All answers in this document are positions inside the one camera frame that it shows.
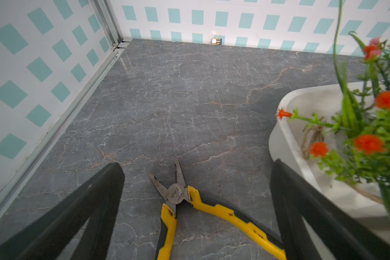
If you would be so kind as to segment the red flower pot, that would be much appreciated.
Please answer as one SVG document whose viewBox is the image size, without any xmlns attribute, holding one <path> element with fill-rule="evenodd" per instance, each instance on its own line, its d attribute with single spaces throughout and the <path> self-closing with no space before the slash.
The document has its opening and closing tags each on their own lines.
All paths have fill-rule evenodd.
<svg viewBox="0 0 390 260">
<path fill-rule="evenodd" d="M 279 121 L 305 122 L 301 147 L 305 160 L 317 167 L 322 193 L 348 212 L 385 211 L 390 220 L 390 44 L 374 37 L 362 42 L 350 36 L 364 54 L 362 89 L 348 84 L 347 65 L 335 65 L 341 108 L 330 119 L 280 108 Z"/>
</svg>

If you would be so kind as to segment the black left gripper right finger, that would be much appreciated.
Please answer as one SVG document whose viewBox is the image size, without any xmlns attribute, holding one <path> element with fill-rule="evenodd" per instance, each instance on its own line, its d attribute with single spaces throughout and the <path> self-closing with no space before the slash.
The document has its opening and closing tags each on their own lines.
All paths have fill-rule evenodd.
<svg viewBox="0 0 390 260">
<path fill-rule="evenodd" d="M 390 260 L 390 244 L 341 211 L 281 160 L 270 188 L 289 260 Z"/>
</svg>

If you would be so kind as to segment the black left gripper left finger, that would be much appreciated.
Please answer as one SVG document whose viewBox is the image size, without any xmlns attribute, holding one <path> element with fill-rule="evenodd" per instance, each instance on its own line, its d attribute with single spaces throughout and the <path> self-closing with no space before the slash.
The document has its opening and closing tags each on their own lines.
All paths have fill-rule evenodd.
<svg viewBox="0 0 390 260">
<path fill-rule="evenodd" d="M 106 165 L 37 221 L 0 245 L 0 260 L 55 260 L 83 225 L 71 258 L 104 260 L 120 204 L 125 175 Z"/>
</svg>

